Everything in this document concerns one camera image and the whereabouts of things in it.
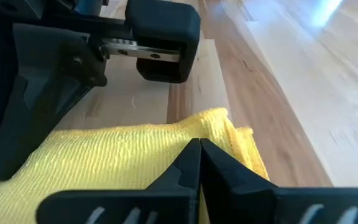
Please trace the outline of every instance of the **hardwood floor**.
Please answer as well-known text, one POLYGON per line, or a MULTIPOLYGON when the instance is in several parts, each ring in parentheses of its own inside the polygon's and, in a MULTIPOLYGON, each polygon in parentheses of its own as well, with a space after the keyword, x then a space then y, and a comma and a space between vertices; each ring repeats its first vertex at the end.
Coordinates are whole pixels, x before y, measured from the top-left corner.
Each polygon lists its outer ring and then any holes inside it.
MULTIPOLYGON (((202 18, 191 78, 150 83, 133 58, 114 57, 108 86, 58 128, 172 123, 221 106, 254 130, 272 182, 358 186, 358 0, 175 1, 202 18)), ((125 5, 102 15, 123 18, 125 5)))

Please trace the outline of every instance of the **metal bar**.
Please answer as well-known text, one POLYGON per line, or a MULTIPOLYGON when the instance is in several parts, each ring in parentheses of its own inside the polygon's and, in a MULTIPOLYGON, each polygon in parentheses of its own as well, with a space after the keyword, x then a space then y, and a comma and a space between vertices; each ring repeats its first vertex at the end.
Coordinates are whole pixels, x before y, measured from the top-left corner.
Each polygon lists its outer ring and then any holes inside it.
POLYGON ((164 62, 179 62, 180 60, 180 50, 146 47, 138 45, 136 41, 124 39, 103 39, 103 42, 112 55, 125 55, 164 62))

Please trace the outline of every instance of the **yellow microfiber cloth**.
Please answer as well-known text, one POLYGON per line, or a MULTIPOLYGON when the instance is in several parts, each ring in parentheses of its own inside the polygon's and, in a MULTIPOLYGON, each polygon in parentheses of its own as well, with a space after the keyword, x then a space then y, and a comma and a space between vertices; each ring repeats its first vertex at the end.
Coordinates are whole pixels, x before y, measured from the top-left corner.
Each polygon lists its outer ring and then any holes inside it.
POLYGON ((0 223, 35 223, 38 204, 61 190, 144 189, 192 138, 209 138, 268 179, 252 130, 235 129, 223 108, 176 124, 53 131, 11 180, 0 182, 0 223))

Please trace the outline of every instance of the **black clamp pad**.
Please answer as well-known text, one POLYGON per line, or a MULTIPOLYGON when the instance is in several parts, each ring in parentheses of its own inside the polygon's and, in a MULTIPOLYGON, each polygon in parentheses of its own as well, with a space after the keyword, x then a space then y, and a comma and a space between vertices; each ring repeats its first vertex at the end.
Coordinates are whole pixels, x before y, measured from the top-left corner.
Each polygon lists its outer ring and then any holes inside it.
POLYGON ((188 4, 159 0, 129 0, 126 22, 138 43, 180 48, 179 63, 137 59, 137 69, 146 79, 182 83, 190 74, 200 40, 201 19, 188 4))

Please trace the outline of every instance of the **black plastic tool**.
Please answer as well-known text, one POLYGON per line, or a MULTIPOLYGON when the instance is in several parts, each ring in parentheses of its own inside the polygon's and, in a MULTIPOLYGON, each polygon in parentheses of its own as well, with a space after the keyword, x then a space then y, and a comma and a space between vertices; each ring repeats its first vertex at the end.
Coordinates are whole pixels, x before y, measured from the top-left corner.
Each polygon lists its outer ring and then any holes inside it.
POLYGON ((111 54, 137 57, 147 80, 187 80, 200 36, 193 7, 130 0, 120 20, 99 17, 107 3, 0 0, 0 180, 16 173, 87 92, 107 84, 111 54))
POLYGON ((111 209, 95 223, 124 223, 134 209, 143 216, 132 223, 151 213, 158 213, 151 223, 197 223, 200 181, 212 224, 358 223, 358 188, 280 188, 208 139, 192 139, 145 190, 60 192, 40 204, 37 221, 84 223, 103 204, 111 209))

